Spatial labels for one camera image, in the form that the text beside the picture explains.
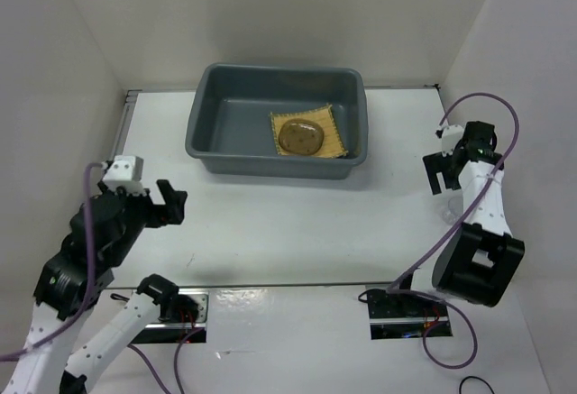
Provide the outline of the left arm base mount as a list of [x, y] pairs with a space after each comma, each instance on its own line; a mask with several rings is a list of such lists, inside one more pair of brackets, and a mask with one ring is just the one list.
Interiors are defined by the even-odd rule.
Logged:
[[132, 344], [187, 344], [206, 341], [207, 294], [169, 296], [168, 307], [161, 305], [160, 317], [149, 323]]

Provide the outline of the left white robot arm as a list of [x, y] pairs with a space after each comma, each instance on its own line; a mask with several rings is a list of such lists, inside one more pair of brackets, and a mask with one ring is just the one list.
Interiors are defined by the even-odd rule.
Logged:
[[14, 361], [7, 393], [88, 393], [108, 365], [140, 333], [158, 319], [179, 312], [178, 286], [158, 274], [143, 279], [117, 315], [81, 348], [78, 334], [101, 293], [145, 228], [180, 225], [187, 193], [166, 179], [157, 186], [163, 204], [151, 201], [142, 188], [132, 195], [100, 182], [100, 194], [87, 195], [70, 219], [70, 232], [60, 251], [43, 266], [33, 292], [31, 326], [22, 350], [2, 356]]

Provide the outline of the clear glass plate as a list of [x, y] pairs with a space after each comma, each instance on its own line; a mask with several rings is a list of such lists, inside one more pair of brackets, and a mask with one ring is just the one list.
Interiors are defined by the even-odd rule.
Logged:
[[291, 119], [279, 130], [277, 142], [283, 153], [311, 156], [320, 151], [325, 139], [323, 128], [312, 121]]

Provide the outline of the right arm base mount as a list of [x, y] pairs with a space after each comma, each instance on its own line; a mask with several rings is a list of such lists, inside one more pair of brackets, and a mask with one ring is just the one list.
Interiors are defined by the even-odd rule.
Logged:
[[368, 310], [372, 340], [453, 335], [446, 306], [409, 295], [389, 295], [384, 288], [365, 289], [357, 300]]

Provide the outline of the clear glass cup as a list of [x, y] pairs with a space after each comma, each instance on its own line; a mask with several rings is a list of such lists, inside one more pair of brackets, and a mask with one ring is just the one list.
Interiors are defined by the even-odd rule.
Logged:
[[461, 197], [451, 197], [445, 209], [453, 210], [460, 217], [463, 214], [463, 199]]
[[441, 218], [448, 225], [455, 224], [458, 221], [459, 217], [460, 216], [458, 214], [456, 214], [453, 210], [450, 209], [445, 209], [441, 212]]

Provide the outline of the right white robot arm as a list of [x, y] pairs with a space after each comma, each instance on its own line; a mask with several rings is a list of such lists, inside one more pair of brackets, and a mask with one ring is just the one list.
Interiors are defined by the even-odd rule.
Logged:
[[470, 303], [495, 307], [525, 253], [508, 227], [502, 199], [504, 166], [496, 152], [495, 127], [480, 121], [444, 125], [436, 131], [439, 152], [423, 163], [434, 195], [460, 190], [470, 212], [435, 262], [434, 289]]

